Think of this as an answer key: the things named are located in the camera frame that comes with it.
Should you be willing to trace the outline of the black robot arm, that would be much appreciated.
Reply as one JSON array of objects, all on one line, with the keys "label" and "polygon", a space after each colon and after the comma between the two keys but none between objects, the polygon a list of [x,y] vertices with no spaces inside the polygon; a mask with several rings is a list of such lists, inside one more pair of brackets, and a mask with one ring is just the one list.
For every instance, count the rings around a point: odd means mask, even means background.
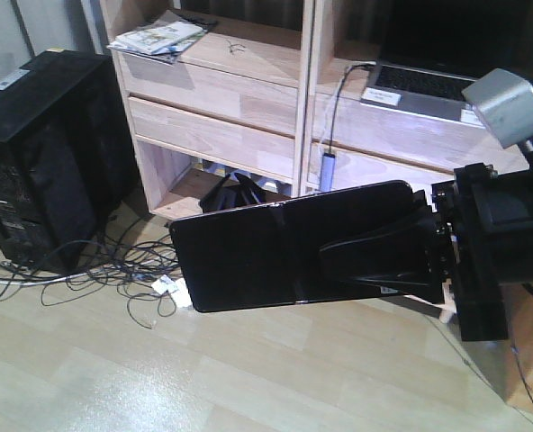
[{"label": "black robot arm", "polygon": [[319,256],[328,278],[429,302],[449,283],[462,339],[501,340],[509,335],[501,288],[533,282],[533,83],[496,70],[464,97],[504,147],[519,147],[528,169],[458,168],[431,195],[412,193],[395,220],[332,241]]}]

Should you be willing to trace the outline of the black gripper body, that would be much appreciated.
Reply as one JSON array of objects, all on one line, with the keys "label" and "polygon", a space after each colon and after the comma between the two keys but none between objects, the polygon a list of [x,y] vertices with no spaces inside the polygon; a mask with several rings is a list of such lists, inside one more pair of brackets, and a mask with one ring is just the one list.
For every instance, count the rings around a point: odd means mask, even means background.
[{"label": "black gripper body", "polygon": [[477,163],[457,168],[452,181],[432,185],[440,221],[447,235],[456,239],[447,253],[447,270],[464,341],[509,337],[504,299],[474,193],[491,180],[492,169]]}]

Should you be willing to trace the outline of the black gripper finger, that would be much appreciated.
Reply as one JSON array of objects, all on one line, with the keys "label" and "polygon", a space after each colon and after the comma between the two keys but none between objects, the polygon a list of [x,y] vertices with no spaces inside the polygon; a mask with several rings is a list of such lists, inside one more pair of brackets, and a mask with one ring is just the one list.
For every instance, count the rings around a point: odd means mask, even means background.
[{"label": "black gripper finger", "polygon": [[444,300],[432,211],[414,211],[380,229],[331,242],[319,256],[331,280],[391,288],[431,303]]},{"label": "black gripper finger", "polygon": [[429,203],[424,190],[412,193],[412,211],[418,214],[424,214],[429,211]]}]

